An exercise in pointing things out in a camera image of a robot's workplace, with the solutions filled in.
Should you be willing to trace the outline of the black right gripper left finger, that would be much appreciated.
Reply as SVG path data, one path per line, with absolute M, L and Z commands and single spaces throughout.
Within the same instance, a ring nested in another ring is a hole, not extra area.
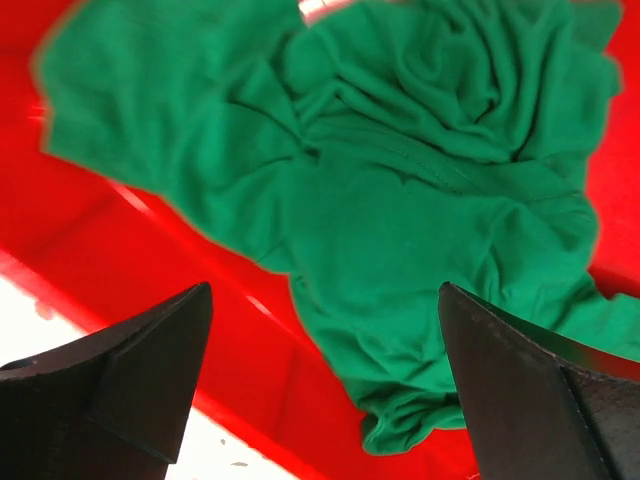
M 200 283 L 1 368 L 4 479 L 163 479 L 176 463 L 213 313 Z

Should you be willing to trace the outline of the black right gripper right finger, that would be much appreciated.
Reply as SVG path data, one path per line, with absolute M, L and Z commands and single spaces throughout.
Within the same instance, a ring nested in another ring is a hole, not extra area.
M 482 478 L 638 478 L 638 363 L 452 283 L 438 314 Z

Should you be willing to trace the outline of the green t shirt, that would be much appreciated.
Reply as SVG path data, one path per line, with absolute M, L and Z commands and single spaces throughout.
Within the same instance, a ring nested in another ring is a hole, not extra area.
M 287 277 L 372 455 L 463 413 L 438 291 L 629 359 L 587 268 L 615 1 L 86 1 L 41 44 L 46 149 Z

